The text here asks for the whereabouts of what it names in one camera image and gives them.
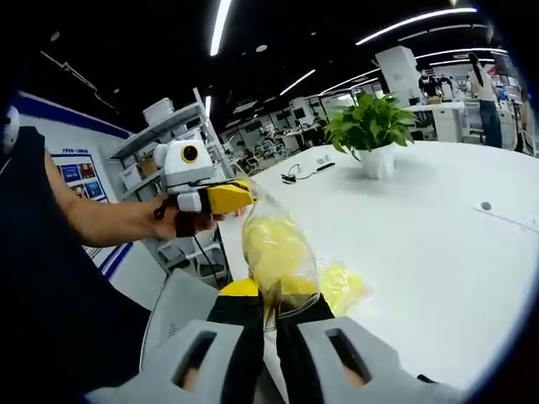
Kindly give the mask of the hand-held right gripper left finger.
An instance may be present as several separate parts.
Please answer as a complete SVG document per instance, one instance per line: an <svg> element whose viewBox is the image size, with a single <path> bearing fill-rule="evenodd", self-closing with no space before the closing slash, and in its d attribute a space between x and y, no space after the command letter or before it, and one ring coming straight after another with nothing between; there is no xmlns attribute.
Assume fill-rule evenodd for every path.
<svg viewBox="0 0 539 404"><path fill-rule="evenodd" d="M264 367L263 300L251 279L217 296L205 320L193 320L118 387L86 395L89 403L250 403Z"/></svg>

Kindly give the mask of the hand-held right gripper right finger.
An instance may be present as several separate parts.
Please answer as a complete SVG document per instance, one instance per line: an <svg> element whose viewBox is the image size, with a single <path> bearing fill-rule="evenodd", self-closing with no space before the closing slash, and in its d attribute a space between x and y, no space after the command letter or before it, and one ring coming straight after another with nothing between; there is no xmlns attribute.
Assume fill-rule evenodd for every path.
<svg viewBox="0 0 539 404"><path fill-rule="evenodd" d="M291 403L463 403L465 395L401 365L398 352L324 298L277 320L277 353Z"/></svg>

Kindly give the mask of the person's left hand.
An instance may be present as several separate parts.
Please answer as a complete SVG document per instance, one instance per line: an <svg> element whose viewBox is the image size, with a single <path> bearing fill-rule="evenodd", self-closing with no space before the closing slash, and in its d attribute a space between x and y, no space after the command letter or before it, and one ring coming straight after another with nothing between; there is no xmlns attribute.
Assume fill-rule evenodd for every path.
<svg viewBox="0 0 539 404"><path fill-rule="evenodd" d="M150 219L156 237L173 240L174 238L192 237L198 232L212 229L224 215L183 212L176 202L166 195L150 202Z"/></svg>

